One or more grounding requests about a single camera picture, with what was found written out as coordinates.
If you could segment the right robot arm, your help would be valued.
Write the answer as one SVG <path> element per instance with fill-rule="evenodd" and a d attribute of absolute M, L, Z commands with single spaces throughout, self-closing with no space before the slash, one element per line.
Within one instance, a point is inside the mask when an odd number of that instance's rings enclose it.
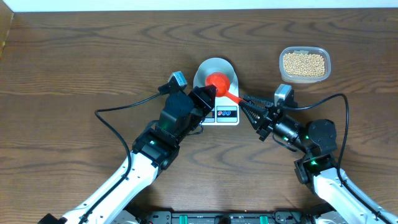
<path fill-rule="evenodd" d="M 287 149 L 303 152 L 294 162 L 298 181 L 324 204 L 307 211 L 303 222 L 310 223 L 397 223 L 397 215 L 388 212 L 357 187 L 341 167 L 341 157 L 333 153 L 344 151 L 337 145 L 336 128 L 329 119 L 318 119 L 302 125 L 288 115 L 300 111 L 293 93 L 274 100 L 244 96 L 239 107 L 247 116 L 259 139 L 268 136 Z"/>

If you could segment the red plastic measuring scoop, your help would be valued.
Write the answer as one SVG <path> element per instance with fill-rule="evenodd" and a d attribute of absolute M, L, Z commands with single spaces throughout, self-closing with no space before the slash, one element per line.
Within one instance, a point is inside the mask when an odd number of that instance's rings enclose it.
<path fill-rule="evenodd" d="M 229 82 L 229 78 L 221 72 L 214 72 L 208 75 L 205 78 L 205 85 L 210 86 L 214 85 L 216 87 L 216 97 L 227 97 L 233 102 L 239 104 L 240 102 L 244 102 L 244 100 L 238 96 L 233 95 L 229 92 L 229 88 L 231 86 Z"/>

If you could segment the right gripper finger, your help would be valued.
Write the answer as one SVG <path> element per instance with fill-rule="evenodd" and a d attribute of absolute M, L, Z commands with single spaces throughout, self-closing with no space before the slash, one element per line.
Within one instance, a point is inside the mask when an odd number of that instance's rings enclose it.
<path fill-rule="evenodd" d="M 268 109 L 245 101 L 240 101 L 239 107 L 255 130 L 259 129 L 264 124 L 268 115 Z"/>
<path fill-rule="evenodd" d="M 269 98 L 257 97 L 252 95 L 244 95 L 243 99 L 252 104 L 263 104 L 264 106 L 274 106 L 274 100 Z"/>

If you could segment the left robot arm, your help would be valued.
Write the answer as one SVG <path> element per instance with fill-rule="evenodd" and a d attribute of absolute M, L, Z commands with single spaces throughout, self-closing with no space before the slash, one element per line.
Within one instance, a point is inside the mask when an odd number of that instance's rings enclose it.
<path fill-rule="evenodd" d="M 172 90 L 156 123 L 148 126 L 128 148 L 119 169 L 80 205 L 56 218 L 46 214 L 41 223 L 111 223 L 124 207 L 166 170 L 178 156 L 182 140 L 215 107 L 213 85 L 190 93 Z"/>

